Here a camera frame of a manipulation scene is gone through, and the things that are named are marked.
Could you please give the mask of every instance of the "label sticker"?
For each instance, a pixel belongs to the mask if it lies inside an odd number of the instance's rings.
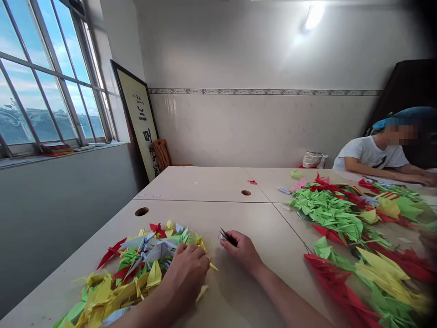
[[[405,238],[405,237],[397,237],[400,241],[402,241],[402,242],[404,242],[404,243],[406,243],[406,244],[414,244],[414,242],[413,241],[411,241],[411,240],[409,240],[409,239],[407,239],[407,238]]]

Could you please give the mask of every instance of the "tweezers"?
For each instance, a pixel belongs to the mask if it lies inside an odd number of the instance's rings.
[[[230,235],[228,235],[226,233],[226,231],[224,231],[223,229],[220,231],[220,233],[222,234],[223,238],[227,241],[229,241],[234,247],[237,247],[238,242],[236,241],[235,238],[231,237]]]

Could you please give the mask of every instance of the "wall border tile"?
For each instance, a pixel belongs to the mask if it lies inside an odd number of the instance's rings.
[[[150,88],[150,94],[217,94],[272,96],[380,96],[382,90],[310,90],[310,89],[189,89]]]

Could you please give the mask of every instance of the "window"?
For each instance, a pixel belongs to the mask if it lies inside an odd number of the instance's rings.
[[[0,158],[112,139],[81,0],[0,0]]]

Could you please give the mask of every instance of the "wooden chair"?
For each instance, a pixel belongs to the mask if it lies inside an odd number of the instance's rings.
[[[191,164],[173,164],[168,151],[167,141],[165,139],[158,139],[153,142],[153,149],[155,149],[156,157],[158,158],[159,170],[162,172],[168,166],[192,166]]]

